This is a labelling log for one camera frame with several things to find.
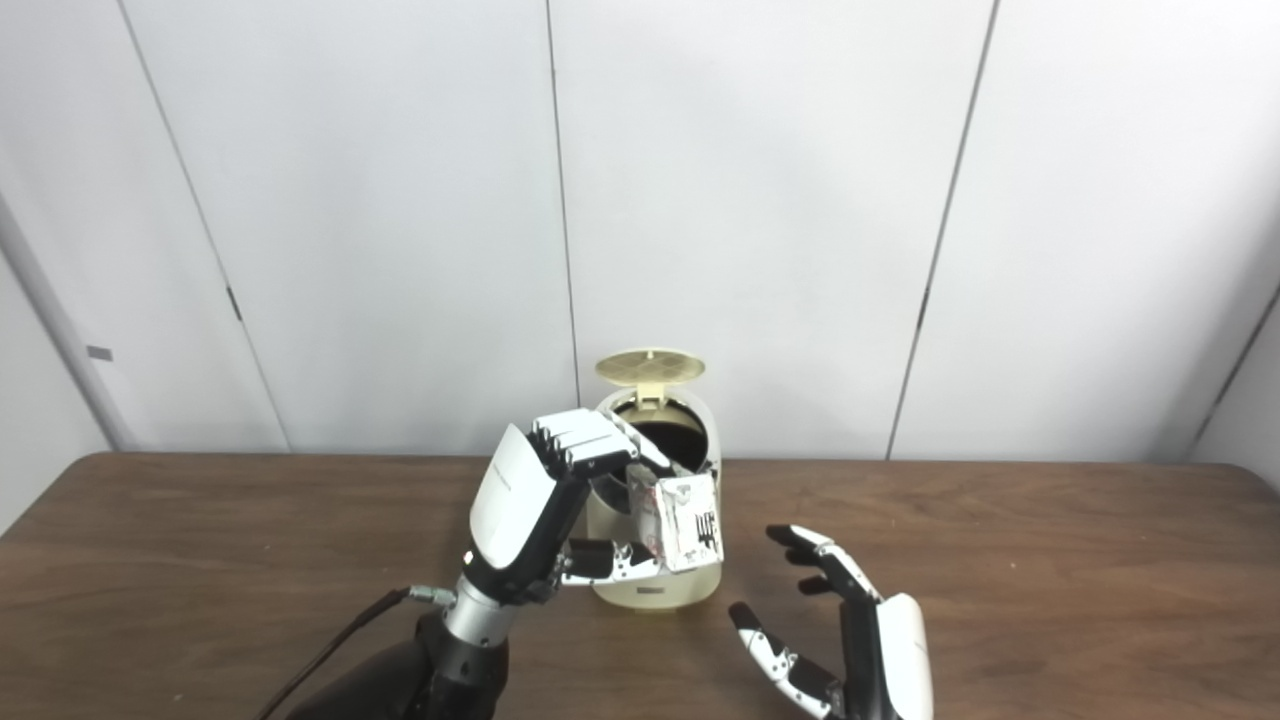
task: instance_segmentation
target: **wooden table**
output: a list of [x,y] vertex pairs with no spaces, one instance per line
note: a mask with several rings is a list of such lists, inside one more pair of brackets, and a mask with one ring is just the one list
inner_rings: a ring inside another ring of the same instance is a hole
[[[392,587],[452,584],[483,459],[97,455],[0,539],[0,716],[238,719]],[[748,600],[842,674],[835,600],[763,536],[837,537],[924,607],[937,717],[1280,717],[1280,501],[1225,466],[733,461],[726,578],[524,611],[500,717],[796,719]],[[411,633],[401,606],[324,682]],[[311,683],[300,691],[302,697]]]

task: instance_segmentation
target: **cream trash can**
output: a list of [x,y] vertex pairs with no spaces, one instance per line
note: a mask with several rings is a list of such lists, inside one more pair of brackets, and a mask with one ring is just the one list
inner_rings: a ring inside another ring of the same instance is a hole
[[[719,515],[722,473],[716,421],[701,400],[672,387],[701,375],[704,369],[701,360],[678,350],[643,348],[611,355],[596,363],[595,372],[622,389],[605,397],[596,410],[617,413],[690,473],[710,473]],[[591,482],[586,532],[598,539],[645,542],[637,537],[626,477],[621,473]],[[594,589],[622,607],[667,610],[705,600],[719,579],[721,565],[716,564],[650,580],[594,585]]]

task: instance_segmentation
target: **white wall panel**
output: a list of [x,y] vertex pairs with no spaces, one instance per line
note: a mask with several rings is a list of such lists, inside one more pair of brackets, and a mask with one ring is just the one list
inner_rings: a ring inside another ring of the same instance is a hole
[[106,438],[0,255],[0,534]]
[[114,3],[0,5],[0,197],[124,447],[285,447]]
[[1192,460],[1242,465],[1280,489],[1280,316],[1262,327]]
[[728,454],[882,457],[989,10],[553,1],[584,401],[673,346]]
[[1280,5],[1006,3],[893,457],[1187,450],[1275,287]]
[[573,405],[543,3],[125,6],[296,450]]

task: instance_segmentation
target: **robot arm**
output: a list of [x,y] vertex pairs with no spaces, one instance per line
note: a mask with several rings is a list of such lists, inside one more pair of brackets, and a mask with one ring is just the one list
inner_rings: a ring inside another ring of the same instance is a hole
[[849,676],[841,683],[765,630],[746,603],[733,603],[730,618],[765,676],[814,717],[932,720],[929,653],[924,619],[915,600],[909,594],[884,600],[854,559],[828,537],[799,525],[769,525],[767,533],[787,548],[791,564],[822,570],[822,575],[800,580],[803,594],[840,596]]

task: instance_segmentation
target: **robot fingertip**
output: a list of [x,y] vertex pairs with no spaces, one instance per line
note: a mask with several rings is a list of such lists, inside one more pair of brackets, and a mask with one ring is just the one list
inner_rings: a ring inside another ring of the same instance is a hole
[[769,536],[769,539],[773,542],[787,547],[796,547],[800,542],[800,538],[796,537],[791,525],[765,525],[764,534]]
[[730,620],[733,621],[733,626],[739,630],[760,630],[760,619],[755,616],[751,607],[745,602],[735,602],[728,606]]

